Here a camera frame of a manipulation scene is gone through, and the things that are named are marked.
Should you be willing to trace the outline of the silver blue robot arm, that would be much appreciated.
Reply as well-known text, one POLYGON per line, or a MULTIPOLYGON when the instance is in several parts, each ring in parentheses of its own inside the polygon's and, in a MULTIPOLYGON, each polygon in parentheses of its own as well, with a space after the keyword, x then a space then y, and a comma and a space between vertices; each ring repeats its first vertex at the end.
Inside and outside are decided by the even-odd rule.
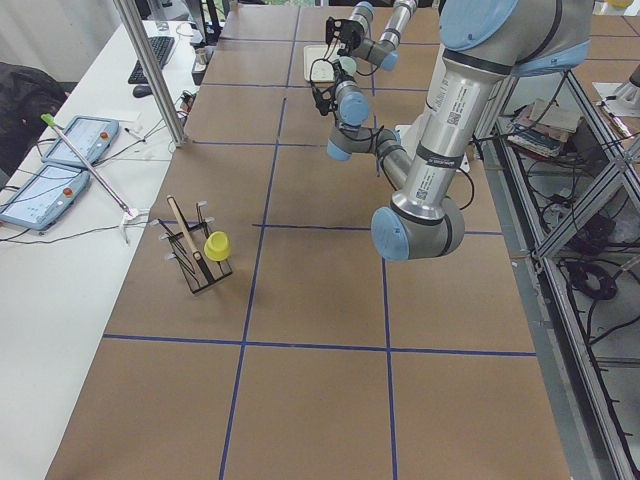
POLYGON ((369 105, 353 78, 335 72, 336 120, 327 152, 345 161, 371 153, 396 186, 375 211, 371 234, 389 261, 434 258, 453 252, 464 219, 447 190, 494 86, 508 76, 567 72, 586 58, 591 1, 446 1, 439 21, 444 74, 411 129, 413 154, 396 134, 364 127, 369 105))
POLYGON ((384 30, 378 40, 373 40, 370 27, 375 16, 375 6, 369 1, 359 1, 348 18, 327 18, 325 43, 331 45, 337 42, 340 56, 361 59, 375 67, 391 71, 398 62, 398 46, 403 33, 419 7, 419 1, 393 1, 384 30))

